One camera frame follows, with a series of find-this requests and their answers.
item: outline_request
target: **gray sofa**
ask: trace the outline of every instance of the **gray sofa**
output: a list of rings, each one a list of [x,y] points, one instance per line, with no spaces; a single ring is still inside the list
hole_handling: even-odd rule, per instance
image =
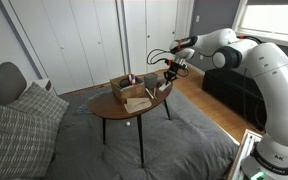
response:
[[[0,69],[0,72],[13,69],[14,66],[11,63],[1,65],[3,70]],[[14,164],[12,160],[0,161],[1,164],[6,164],[0,164],[0,178],[214,180],[224,177],[235,158],[238,147],[232,139],[175,87],[167,98],[172,120],[168,120],[163,104],[142,115],[145,167],[141,168],[136,119],[108,120],[106,144],[103,145],[101,118],[93,114],[76,114],[77,108],[85,104],[88,98],[110,87],[56,97],[40,92],[42,88],[33,85],[28,89],[29,92],[23,93],[25,87],[22,84],[26,82],[21,73],[18,73],[19,70],[15,68],[15,71],[8,72],[17,73],[19,77],[0,76],[0,84],[5,85],[0,93],[9,94],[6,95],[7,101],[0,99],[0,123],[8,122],[4,125],[40,130],[33,131],[34,133],[32,129],[26,133],[20,131],[23,137],[30,133],[39,137],[40,146],[35,142],[30,144],[30,141],[26,145],[37,145],[34,148],[40,154],[37,157],[35,151],[18,151],[15,154],[7,154],[9,152],[6,151],[3,154],[0,151],[0,157],[16,156],[24,159],[23,162],[26,161],[26,166],[23,162]],[[9,85],[3,84],[5,81],[19,84],[12,89],[14,93],[9,93],[10,89],[6,87]],[[39,103],[39,106],[31,106],[29,102],[32,99],[35,99],[32,104]],[[3,119],[3,112],[11,113],[12,118]],[[26,116],[29,124],[22,118]],[[42,121],[44,126],[39,126],[41,123],[34,124],[37,121]],[[125,126],[126,122],[130,122],[131,126]],[[12,131],[9,128],[3,129],[3,133],[9,136]],[[40,136],[42,132],[48,133],[48,136]],[[20,148],[21,144],[13,143],[12,147],[16,149],[16,146]]]

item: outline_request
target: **black furniture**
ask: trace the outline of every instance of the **black furniture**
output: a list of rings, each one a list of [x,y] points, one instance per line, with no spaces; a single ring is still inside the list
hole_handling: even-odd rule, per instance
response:
[[[263,130],[266,109],[262,94],[253,79],[245,77],[244,92],[244,75],[227,69],[212,69],[205,72],[202,89]]]

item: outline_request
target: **robotic arm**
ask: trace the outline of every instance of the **robotic arm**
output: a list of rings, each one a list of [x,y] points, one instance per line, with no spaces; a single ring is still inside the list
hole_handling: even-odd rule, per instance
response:
[[[248,68],[263,95],[267,122],[266,134],[242,160],[242,169],[249,178],[263,172],[264,180],[288,180],[288,57],[273,43],[239,39],[233,30],[222,29],[172,42],[171,53],[181,59],[175,61],[191,58],[194,51],[187,49],[192,46],[212,57],[217,68]]]

